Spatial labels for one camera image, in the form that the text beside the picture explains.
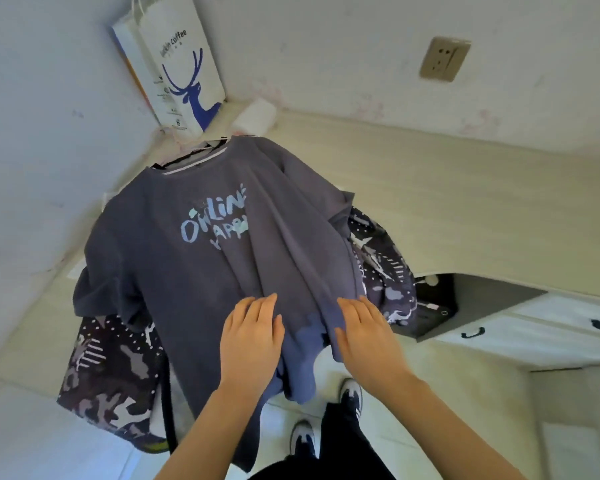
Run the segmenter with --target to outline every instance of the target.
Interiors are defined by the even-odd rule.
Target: hand
[[[344,365],[360,386],[385,403],[397,381],[413,373],[398,340],[380,311],[367,298],[338,298],[346,331],[336,328]]]
[[[240,300],[224,322],[220,339],[220,386],[257,402],[280,361],[285,327],[275,320],[278,295]]]

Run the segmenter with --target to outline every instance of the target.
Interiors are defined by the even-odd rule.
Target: sneaker
[[[340,386],[340,403],[360,421],[362,414],[362,387],[355,379],[344,379]]]
[[[300,458],[315,458],[315,437],[313,428],[306,419],[298,421],[291,431],[289,450],[291,455]]]

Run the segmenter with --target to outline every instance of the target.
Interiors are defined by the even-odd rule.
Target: clothing pile
[[[166,355],[197,416],[220,380],[225,318],[241,298],[276,292],[280,362],[233,458],[249,471],[263,404],[280,392],[311,399],[326,346],[341,361],[336,298],[366,294],[397,324],[415,316],[412,273],[353,197],[261,137],[145,168],[87,241],[73,295],[84,318],[58,402],[143,451],[164,451],[148,424]]]

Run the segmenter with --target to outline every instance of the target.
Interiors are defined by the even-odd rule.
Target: t-shirt sleeve
[[[73,308],[79,317],[118,315],[131,330],[149,325],[142,294],[112,231],[100,218],[84,248],[87,266],[73,291]]]
[[[260,151],[280,167],[312,206],[318,209],[338,231],[348,236],[347,219],[354,194],[339,190],[293,153],[272,140],[263,137],[256,137],[254,140]]]

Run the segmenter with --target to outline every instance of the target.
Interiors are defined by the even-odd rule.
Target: forearm
[[[524,480],[416,376],[406,376],[383,402],[445,480]]]
[[[223,480],[257,402],[218,388],[155,480]]]

